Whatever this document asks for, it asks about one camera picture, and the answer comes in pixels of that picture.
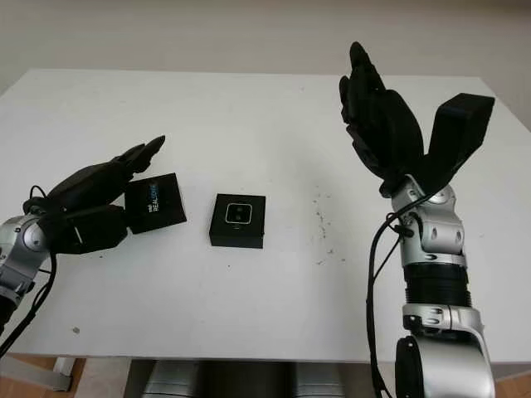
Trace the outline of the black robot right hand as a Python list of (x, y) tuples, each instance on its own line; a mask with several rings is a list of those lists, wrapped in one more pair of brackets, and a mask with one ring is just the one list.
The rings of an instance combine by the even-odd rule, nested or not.
[(406, 101), (388, 89), (368, 53), (355, 41), (349, 49), (351, 74), (342, 76), (341, 116), (365, 167), (382, 179), (392, 197), (424, 155), (421, 129)]

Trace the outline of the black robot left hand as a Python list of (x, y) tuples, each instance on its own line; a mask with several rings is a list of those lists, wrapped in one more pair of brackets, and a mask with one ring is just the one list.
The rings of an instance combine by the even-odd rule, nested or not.
[(33, 197), (23, 211), (62, 214), (109, 205), (121, 196), (134, 175), (146, 171), (152, 157), (163, 146), (165, 137), (136, 145), (104, 163), (83, 167), (60, 182), (46, 197)]

